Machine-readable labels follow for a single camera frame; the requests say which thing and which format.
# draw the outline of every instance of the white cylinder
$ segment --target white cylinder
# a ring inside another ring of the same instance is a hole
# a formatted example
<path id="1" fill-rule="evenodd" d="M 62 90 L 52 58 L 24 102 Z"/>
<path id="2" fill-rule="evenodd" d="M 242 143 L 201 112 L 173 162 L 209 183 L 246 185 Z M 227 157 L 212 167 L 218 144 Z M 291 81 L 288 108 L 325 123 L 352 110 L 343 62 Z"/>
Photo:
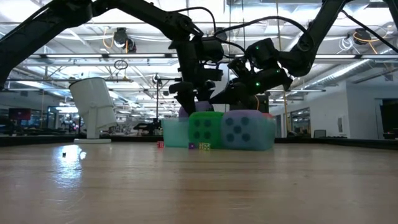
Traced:
<path id="1" fill-rule="evenodd" d="M 97 109 L 96 129 L 108 129 L 117 124 L 113 100 L 103 78 L 86 78 L 69 86 L 79 115 L 88 122 L 88 112 Z"/>

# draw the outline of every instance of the small die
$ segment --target small die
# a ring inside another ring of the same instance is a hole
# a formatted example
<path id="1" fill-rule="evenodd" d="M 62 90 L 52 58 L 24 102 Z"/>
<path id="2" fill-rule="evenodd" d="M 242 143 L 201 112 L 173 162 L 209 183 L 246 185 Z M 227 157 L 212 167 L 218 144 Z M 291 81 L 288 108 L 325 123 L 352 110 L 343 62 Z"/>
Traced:
<path id="1" fill-rule="evenodd" d="M 163 141 L 158 141 L 157 142 L 157 148 L 158 149 L 163 149 L 164 148 L 164 142 Z"/>
<path id="2" fill-rule="evenodd" d="M 210 143 L 199 143 L 199 149 L 209 151 L 210 150 Z"/>
<path id="3" fill-rule="evenodd" d="M 195 143 L 190 142 L 189 145 L 188 145 L 188 148 L 189 149 L 196 149 L 197 146 L 195 145 Z"/>

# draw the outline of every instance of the table surface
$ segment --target table surface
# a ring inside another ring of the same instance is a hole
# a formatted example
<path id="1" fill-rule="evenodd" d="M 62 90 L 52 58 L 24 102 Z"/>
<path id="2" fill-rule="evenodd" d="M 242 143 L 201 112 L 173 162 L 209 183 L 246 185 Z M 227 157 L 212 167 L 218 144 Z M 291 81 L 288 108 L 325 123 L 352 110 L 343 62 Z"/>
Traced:
<path id="1" fill-rule="evenodd" d="M 46 144 L 1 148 L 0 166 L 0 223 L 398 220 L 398 153 L 381 149 Z"/>

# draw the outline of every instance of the white stand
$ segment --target white stand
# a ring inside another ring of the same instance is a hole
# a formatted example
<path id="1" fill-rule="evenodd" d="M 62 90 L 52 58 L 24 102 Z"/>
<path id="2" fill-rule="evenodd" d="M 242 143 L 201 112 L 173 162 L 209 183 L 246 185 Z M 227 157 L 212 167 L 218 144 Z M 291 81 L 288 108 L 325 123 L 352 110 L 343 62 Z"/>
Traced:
<path id="1" fill-rule="evenodd" d="M 87 127 L 87 139 L 75 139 L 73 142 L 78 144 L 106 144 L 111 143 L 110 139 L 100 139 L 100 130 L 97 128 L 97 111 L 95 102 L 90 102 L 90 108 L 88 110 L 88 121 L 86 121 Z"/>

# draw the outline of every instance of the blue die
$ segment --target blue die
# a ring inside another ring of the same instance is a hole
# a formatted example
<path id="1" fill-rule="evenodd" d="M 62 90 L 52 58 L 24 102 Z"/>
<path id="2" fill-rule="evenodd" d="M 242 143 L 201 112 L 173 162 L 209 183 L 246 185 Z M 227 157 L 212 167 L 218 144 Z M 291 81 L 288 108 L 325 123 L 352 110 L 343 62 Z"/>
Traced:
<path id="1" fill-rule="evenodd" d="M 267 150 L 275 140 L 275 122 L 258 110 L 234 110 L 221 122 L 223 145 L 229 149 Z"/>

